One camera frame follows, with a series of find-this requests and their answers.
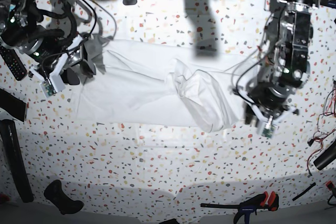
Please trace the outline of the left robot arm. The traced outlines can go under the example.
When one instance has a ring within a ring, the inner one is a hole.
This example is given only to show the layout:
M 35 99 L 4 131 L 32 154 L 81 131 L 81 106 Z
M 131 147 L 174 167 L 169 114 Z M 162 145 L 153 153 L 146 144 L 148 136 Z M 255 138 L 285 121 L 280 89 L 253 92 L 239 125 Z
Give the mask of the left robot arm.
M 236 82 L 235 93 L 246 103 L 245 124 L 257 121 L 261 130 L 271 131 L 299 110 L 287 105 L 288 97 L 301 89 L 309 78 L 309 44 L 313 38 L 311 9 L 319 0 L 278 0 L 284 4 L 277 21 L 276 41 L 264 56 L 249 67 L 244 77 L 255 68 L 259 72 L 250 83 Z

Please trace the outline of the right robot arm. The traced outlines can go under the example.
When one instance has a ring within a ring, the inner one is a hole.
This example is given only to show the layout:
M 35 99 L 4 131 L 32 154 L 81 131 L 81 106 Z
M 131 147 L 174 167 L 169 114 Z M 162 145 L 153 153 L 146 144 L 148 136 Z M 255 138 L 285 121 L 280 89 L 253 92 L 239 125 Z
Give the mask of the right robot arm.
M 62 13 L 36 0 L 1 0 L 1 57 L 17 81 L 35 76 L 48 95 L 80 83 L 74 66 L 88 78 L 96 74 L 85 49 L 92 33 L 80 35 L 72 5 L 58 1 Z

